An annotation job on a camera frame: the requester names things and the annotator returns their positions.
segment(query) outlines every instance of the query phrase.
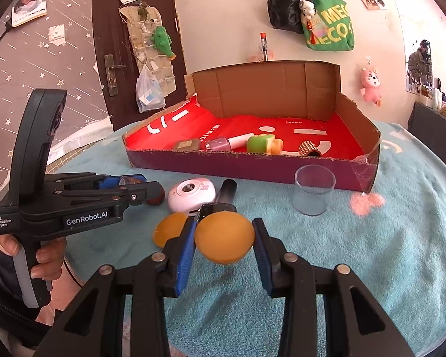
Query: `green tote bag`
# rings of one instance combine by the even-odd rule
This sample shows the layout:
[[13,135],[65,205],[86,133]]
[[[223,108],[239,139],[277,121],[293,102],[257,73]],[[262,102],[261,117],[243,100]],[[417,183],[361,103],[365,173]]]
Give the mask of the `green tote bag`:
[[307,47],[314,51],[352,51],[352,21],[343,0],[312,0],[315,16],[302,21]]

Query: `wall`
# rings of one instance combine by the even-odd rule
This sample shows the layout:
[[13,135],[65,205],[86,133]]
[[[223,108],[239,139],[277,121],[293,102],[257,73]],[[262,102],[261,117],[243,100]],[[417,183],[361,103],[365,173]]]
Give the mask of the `wall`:
[[[54,143],[107,116],[93,69],[91,0],[45,1],[46,16],[13,29],[0,41],[0,186],[10,169],[18,127],[34,88],[68,91]],[[3,13],[0,35],[10,14],[11,8]],[[61,24],[67,44],[49,44],[48,28]]]
[[400,13],[406,60],[423,39],[431,43],[433,78],[446,91],[446,17],[433,0],[395,0]]
[[[405,91],[405,51],[395,0],[384,0],[388,10],[377,11],[367,10],[361,0],[345,1],[352,17],[355,49],[326,53],[308,49],[298,34],[272,29],[266,0],[175,0],[187,71],[246,62],[248,56],[258,51],[260,32],[265,32],[268,48],[274,51],[276,59],[339,64],[343,93],[355,100],[366,116],[406,126],[416,96]],[[433,0],[427,4],[435,5]],[[433,26],[432,37],[444,32],[439,37],[446,42],[443,28]],[[445,50],[436,51],[436,77],[445,74]],[[359,93],[359,70],[366,65],[366,56],[371,57],[372,66],[379,72],[381,108],[364,103]]]

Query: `white plush toy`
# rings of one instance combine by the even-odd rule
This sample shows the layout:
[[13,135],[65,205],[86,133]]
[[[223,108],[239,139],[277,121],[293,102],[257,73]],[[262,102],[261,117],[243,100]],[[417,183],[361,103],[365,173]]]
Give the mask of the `white plush toy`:
[[311,0],[300,0],[299,8],[301,9],[301,21],[307,23],[315,16],[314,3]]

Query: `green toy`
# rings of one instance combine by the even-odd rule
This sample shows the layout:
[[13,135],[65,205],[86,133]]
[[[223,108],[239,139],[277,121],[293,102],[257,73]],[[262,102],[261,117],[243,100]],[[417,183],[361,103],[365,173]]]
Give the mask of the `green toy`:
[[154,48],[157,48],[164,55],[168,56],[170,60],[175,59],[175,54],[172,52],[172,49],[170,48],[172,40],[170,39],[170,36],[167,35],[165,27],[158,26],[156,28],[156,31],[152,36],[152,41]]
[[282,140],[277,139],[274,134],[259,134],[248,139],[246,143],[246,152],[265,153],[269,155],[278,155],[282,151]]

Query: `star wallpaper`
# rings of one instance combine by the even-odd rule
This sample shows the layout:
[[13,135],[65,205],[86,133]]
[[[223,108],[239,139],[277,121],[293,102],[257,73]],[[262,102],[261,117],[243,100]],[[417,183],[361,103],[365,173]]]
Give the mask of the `star wallpaper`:
[[[35,88],[67,90],[54,144],[107,114],[96,67],[91,0],[43,0],[46,15],[13,28],[0,41],[0,186],[7,177],[18,127]],[[11,15],[0,21],[0,36]],[[49,29],[64,26],[64,40]]]

